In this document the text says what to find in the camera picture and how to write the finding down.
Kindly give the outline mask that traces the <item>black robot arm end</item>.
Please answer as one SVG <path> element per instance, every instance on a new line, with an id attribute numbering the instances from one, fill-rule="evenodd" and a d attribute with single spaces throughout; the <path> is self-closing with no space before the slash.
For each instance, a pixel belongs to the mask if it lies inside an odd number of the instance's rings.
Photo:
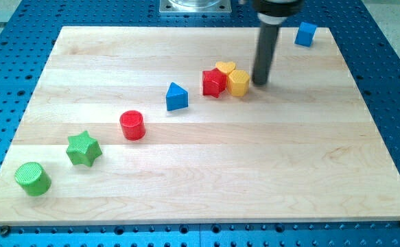
<path id="1" fill-rule="evenodd" d="M 288 17 L 298 14 L 305 0 L 253 0 L 258 19 L 268 25 L 280 25 Z"/>

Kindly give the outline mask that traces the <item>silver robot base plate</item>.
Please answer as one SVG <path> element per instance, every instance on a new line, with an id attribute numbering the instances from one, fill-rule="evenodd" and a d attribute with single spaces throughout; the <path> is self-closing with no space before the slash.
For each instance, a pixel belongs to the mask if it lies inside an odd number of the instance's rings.
<path id="1" fill-rule="evenodd" d="M 160 0 L 160 13 L 230 13 L 230 0 Z"/>

